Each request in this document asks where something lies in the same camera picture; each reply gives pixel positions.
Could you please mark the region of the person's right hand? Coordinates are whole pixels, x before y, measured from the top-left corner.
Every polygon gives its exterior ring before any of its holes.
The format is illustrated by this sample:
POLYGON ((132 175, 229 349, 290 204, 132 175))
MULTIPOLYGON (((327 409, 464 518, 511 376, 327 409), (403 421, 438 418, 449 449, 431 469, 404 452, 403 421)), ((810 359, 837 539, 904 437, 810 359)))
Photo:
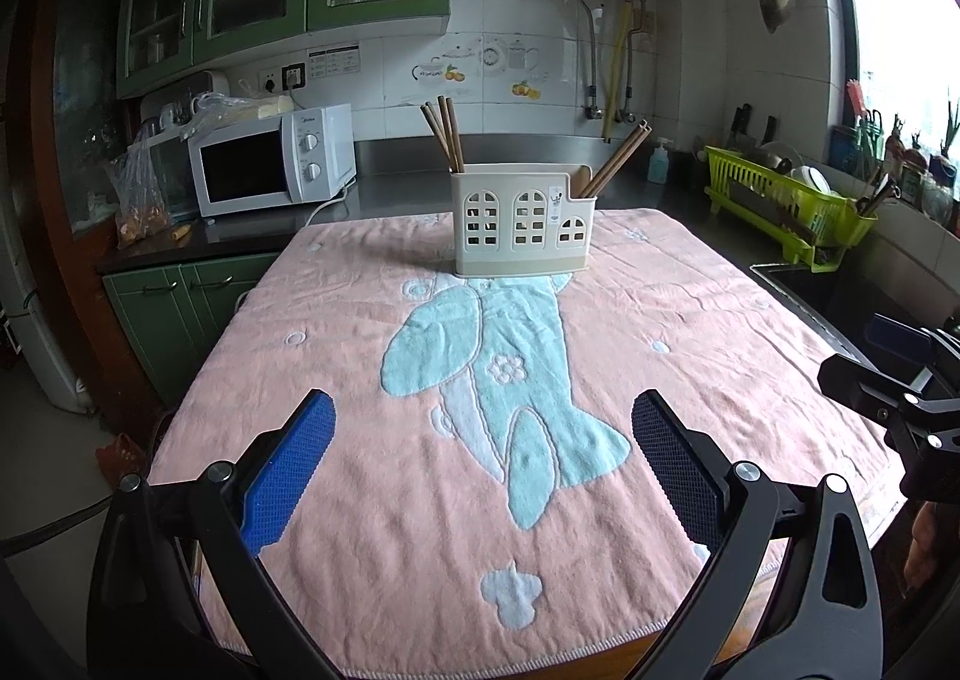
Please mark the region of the person's right hand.
POLYGON ((923 588, 940 558, 958 543, 958 511, 951 504, 924 501, 911 524, 910 550, 903 566, 908 591, 923 588))

